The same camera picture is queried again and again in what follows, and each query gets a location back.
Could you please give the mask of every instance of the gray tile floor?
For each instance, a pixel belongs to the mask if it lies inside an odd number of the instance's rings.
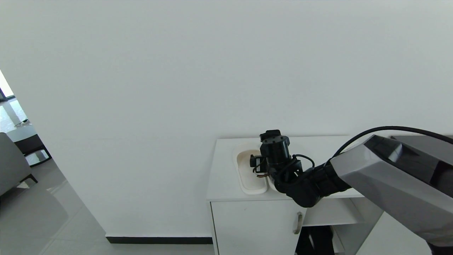
[[[113,245],[53,160],[0,197],[0,255],[213,255],[212,245]]]

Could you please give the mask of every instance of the cabinet handle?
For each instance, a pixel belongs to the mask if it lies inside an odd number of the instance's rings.
[[[295,235],[298,235],[300,231],[302,230],[302,219],[304,218],[304,215],[301,212],[297,213],[297,227],[295,230],[293,230],[293,233]]]

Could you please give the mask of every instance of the gray chair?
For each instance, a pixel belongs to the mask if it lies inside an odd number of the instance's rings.
[[[28,178],[38,182],[19,148],[5,133],[0,132],[0,195]]]

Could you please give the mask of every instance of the black baseboard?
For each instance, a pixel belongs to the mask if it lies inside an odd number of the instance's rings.
[[[211,245],[211,237],[125,237],[107,236],[111,244],[139,245]]]

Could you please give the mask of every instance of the white cabinet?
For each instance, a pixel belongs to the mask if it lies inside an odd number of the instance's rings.
[[[219,254],[293,255],[299,235],[297,208],[290,200],[213,202]]]
[[[348,138],[290,137],[289,149],[321,164]],[[333,226],[335,252],[356,254],[382,210],[353,189],[323,198],[313,208],[302,208],[271,189],[247,195],[241,190],[232,161],[234,149],[245,142],[259,144],[259,139],[219,139],[216,143],[207,192],[216,254],[294,255],[299,238],[294,230],[299,220],[302,226]]]

